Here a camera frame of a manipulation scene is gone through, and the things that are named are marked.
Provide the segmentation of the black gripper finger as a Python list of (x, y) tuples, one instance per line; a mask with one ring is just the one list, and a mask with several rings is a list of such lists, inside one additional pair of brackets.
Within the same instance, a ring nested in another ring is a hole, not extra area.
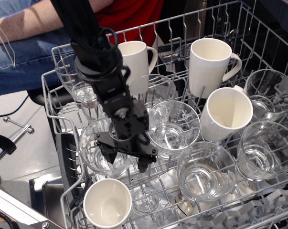
[(113, 164), (117, 156), (117, 150), (107, 145), (100, 145), (99, 148), (106, 161)]
[(143, 157), (140, 157), (138, 159), (138, 169), (139, 169), (139, 172), (140, 173), (144, 173), (146, 172), (149, 164), (151, 164), (153, 162), (153, 157), (152, 156), (143, 156)]

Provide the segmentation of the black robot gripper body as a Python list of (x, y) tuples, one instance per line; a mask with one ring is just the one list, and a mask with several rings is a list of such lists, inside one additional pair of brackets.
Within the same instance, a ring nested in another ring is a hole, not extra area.
[(135, 157), (152, 156), (153, 162), (157, 160), (158, 150), (150, 143), (146, 133), (132, 136), (128, 139), (120, 139), (111, 132), (99, 132), (94, 134), (96, 145), (107, 145), (115, 148), (117, 152)]

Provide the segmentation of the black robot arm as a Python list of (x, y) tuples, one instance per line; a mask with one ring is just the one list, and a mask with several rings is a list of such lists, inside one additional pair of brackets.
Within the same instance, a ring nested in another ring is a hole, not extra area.
[(147, 136), (147, 109), (126, 84), (130, 69), (123, 65), (118, 43), (107, 38), (113, 31), (99, 26), (87, 0), (54, 0), (52, 5), (70, 36), (77, 74), (92, 86), (111, 119), (107, 131), (94, 135), (97, 146), (110, 163), (119, 152), (137, 157), (139, 171), (145, 172), (158, 151)]

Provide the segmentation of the person forearm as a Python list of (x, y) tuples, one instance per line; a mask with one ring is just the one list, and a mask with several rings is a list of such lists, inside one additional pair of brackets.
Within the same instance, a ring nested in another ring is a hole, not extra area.
[(63, 24), (51, 1), (42, 0), (17, 13), (0, 18), (0, 45), (62, 27)]

